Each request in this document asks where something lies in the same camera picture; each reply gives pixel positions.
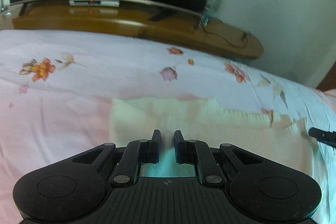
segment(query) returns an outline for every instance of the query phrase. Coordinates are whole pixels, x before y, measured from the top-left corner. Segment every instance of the orange flower print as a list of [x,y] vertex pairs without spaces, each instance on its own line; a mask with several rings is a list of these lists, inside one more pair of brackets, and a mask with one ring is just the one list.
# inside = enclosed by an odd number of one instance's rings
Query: orange flower print
[[246,80],[250,81],[250,78],[248,75],[241,70],[241,68],[238,68],[235,65],[231,65],[229,63],[225,63],[225,70],[233,75],[235,75],[237,82],[242,83],[245,82]]
[[42,78],[43,81],[46,81],[49,73],[54,73],[55,70],[56,67],[50,63],[49,59],[45,58],[42,60],[42,63],[31,68],[31,72],[35,74],[32,80],[36,82]]
[[167,50],[168,50],[169,54],[176,54],[176,55],[181,55],[181,54],[183,54],[183,51],[181,51],[181,50],[178,49],[178,48],[174,48],[174,47],[172,47],[172,48],[168,48]]

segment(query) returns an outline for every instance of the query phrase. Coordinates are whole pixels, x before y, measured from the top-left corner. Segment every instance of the screw head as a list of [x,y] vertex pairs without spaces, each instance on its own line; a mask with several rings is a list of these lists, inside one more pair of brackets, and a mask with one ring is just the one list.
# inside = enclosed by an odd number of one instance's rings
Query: screw head
[[205,180],[209,183],[220,183],[222,182],[222,178],[217,175],[210,175],[205,178]]
[[116,183],[123,184],[123,183],[127,183],[127,182],[129,182],[131,179],[129,178],[129,176],[118,175],[118,176],[114,177],[113,180],[114,180],[114,182],[116,182]]

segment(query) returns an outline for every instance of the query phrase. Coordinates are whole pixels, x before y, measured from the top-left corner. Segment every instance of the ribbed surface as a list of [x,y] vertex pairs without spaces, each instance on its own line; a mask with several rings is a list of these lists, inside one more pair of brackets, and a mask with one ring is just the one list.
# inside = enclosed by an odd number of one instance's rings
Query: ribbed surface
[[248,218],[233,209],[221,190],[203,187],[196,178],[140,178],[135,186],[112,191],[103,207],[75,223],[233,224],[247,221]]

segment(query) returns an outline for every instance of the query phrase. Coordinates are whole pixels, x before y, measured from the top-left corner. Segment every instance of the circular pad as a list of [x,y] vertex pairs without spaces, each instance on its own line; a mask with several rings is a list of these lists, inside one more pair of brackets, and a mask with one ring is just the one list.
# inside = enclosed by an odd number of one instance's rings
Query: circular pad
[[37,185],[37,190],[46,198],[62,198],[70,195],[76,187],[76,181],[70,177],[53,176],[41,180]]
[[259,190],[269,198],[286,199],[297,193],[297,186],[290,179],[271,177],[259,182]]

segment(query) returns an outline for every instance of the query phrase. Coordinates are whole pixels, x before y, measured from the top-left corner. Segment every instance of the pink flower print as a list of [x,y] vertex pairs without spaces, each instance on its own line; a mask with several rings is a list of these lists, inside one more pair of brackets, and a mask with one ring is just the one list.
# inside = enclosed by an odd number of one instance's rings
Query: pink flower print
[[22,93],[27,93],[28,92],[28,88],[29,86],[28,85],[21,85],[19,87],[19,93],[22,94]]
[[269,114],[271,111],[270,111],[268,108],[262,107],[262,108],[261,108],[261,112],[262,112],[263,114]]
[[174,79],[177,80],[177,73],[171,67],[165,67],[163,70],[160,71],[164,81],[172,81]]

